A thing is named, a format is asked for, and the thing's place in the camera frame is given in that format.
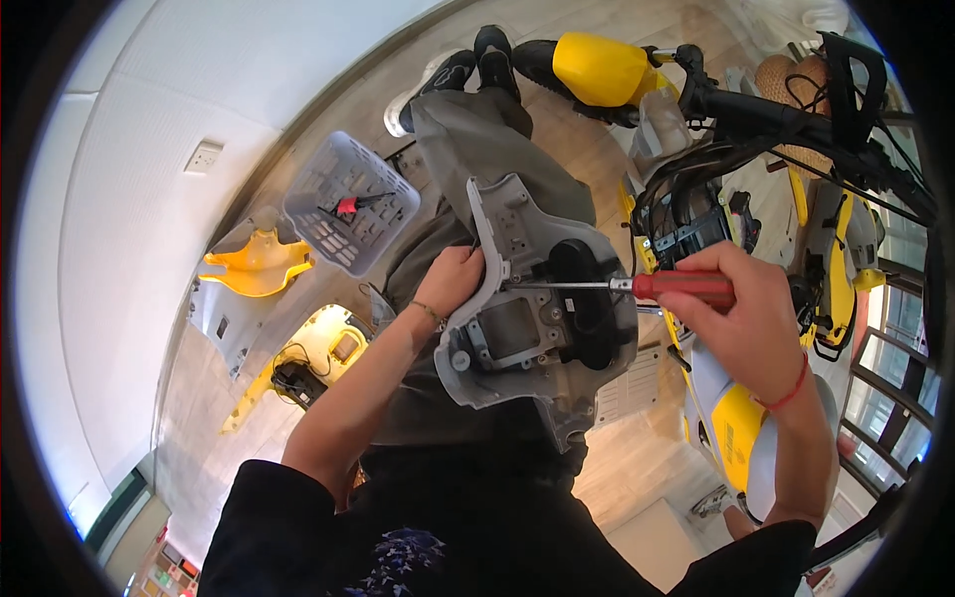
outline left hand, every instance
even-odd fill
[[[431,263],[414,299],[447,317],[475,293],[483,271],[483,250],[472,253],[469,246],[447,246]]]

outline screwdriver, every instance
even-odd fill
[[[611,278],[607,282],[517,282],[509,288],[567,288],[603,289],[610,292],[630,293],[638,299],[656,300],[665,292],[692,294],[720,313],[726,313],[736,304],[730,279],[717,271],[672,271],[660,270],[650,274],[641,273],[633,278]]]

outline forearm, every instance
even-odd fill
[[[417,306],[402,311],[308,409],[288,438],[282,464],[319,480],[340,498],[349,469],[435,327],[435,319]]]
[[[775,504],[764,523],[801,519],[819,529],[833,497],[838,456],[812,375],[773,416],[778,430]]]

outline shoe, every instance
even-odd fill
[[[476,65],[475,54],[470,50],[450,50],[436,57],[425,67],[421,81],[385,108],[385,128],[393,137],[413,133],[412,100],[432,91],[464,91]]]
[[[500,87],[517,103],[520,90],[511,68],[511,44],[507,34],[497,25],[485,25],[475,37],[475,58],[480,73],[480,89]]]

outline gray plastic basket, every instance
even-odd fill
[[[334,215],[342,199],[389,192],[394,195],[357,213]],[[354,278],[368,273],[420,205],[414,187],[342,131],[325,139],[284,199],[298,235]]]

